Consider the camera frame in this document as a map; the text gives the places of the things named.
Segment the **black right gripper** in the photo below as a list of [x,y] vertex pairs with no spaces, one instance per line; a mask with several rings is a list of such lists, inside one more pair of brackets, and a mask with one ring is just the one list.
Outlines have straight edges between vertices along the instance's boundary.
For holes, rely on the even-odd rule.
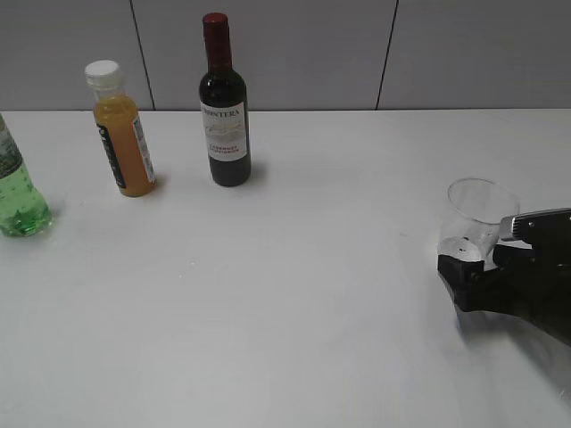
[[499,239],[537,245],[530,249],[496,245],[492,260],[497,268],[489,270],[482,260],[438,256],[437,270],[454,304],[463,312],[501,313],[502,308],[503,313],[569,344],[570,246],[563,243],[570,241],[570,209],[504,217]]

